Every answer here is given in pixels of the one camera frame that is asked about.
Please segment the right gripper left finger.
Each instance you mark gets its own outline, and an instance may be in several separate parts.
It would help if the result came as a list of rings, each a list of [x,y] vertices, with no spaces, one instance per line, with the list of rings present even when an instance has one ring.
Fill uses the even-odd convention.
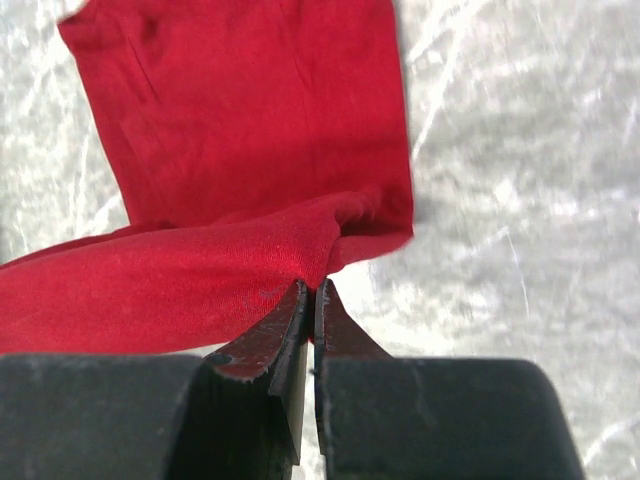
[[[302,398],[307,363],[308,288],[294,282],[277,305],[206,357],[211,398]]]

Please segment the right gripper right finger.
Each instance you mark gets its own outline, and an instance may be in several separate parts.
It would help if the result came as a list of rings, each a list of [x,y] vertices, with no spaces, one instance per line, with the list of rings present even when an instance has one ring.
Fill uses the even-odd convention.
[[[325,279],[315,294],[313,343],[315,360],[391,358],[347,313],[330,279]]]

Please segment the red t shirt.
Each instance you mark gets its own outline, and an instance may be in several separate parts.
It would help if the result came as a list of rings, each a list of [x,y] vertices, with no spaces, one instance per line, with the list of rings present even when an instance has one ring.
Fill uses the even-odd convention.
[[[227,342],[412,235],[389,1],[90,1],[62,20],[130,219],[1,269],[1,349]]]

